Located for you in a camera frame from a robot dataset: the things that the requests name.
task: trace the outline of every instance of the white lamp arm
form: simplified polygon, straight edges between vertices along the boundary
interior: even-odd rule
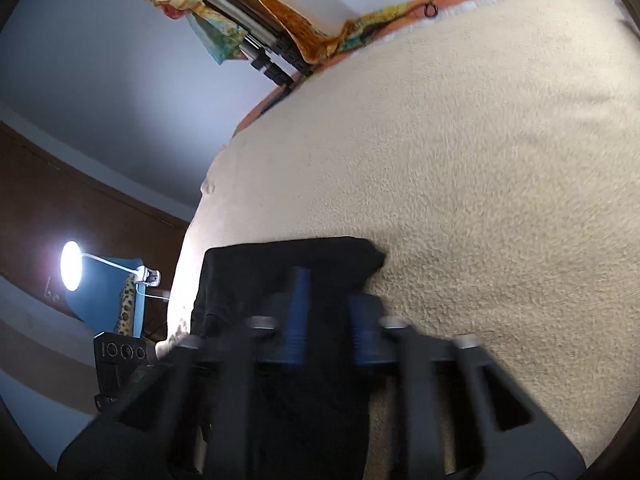
[[[99,262],[102,262],[104,264],[110,265],[111,267],[117,267],[118,269],[126,270],[127,272],[131,272],[132,274],[138,275],[138,271],[137,270],[129,269],[128,267],[123,267],[121,265],[114,264],[113,262],[110,262],[109,260],[105,260],[104,258],[101,258],[100,256],[94,256],[93,254],[89,254],[89,253],[82,253],[82,256],[87,256],[89,258],[93,258],[94,260],[98,260]]]

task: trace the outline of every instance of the leopard print fabric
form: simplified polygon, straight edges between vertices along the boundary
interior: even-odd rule
[[[134,275],[130,274],[120,293],[120,316],[113,331],[120,335],[131,335],[133,330],[133,308],[136,301],[136,285],[133,282]]]

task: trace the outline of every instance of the brown wall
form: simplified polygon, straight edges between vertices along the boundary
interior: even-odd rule
[[[92,254],[142,258],[160,270],[161,288],[169,289],[187,226],[75,170],[0,123],[0,275],[34,298],[73,315],[60,278],[60,253],[68,240]],[[46,298],[49,279],[52,295]],[[165,303],[146,302],[146,329],[165,316]]]

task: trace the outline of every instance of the camera lens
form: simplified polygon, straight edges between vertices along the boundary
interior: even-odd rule
[[[120,353],[125,359],[131,359],[133,357],[133,348],[131,345],[122,345],[120,347]]]

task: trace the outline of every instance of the beige blanket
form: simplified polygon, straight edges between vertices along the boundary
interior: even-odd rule
[[[640,41],[614,0],[511,0],[365,49],[202,190],[174,335],[207,248],[354,235],[388,254],[371,292],[427,333],[477,333],[588,462],[638,397]]]

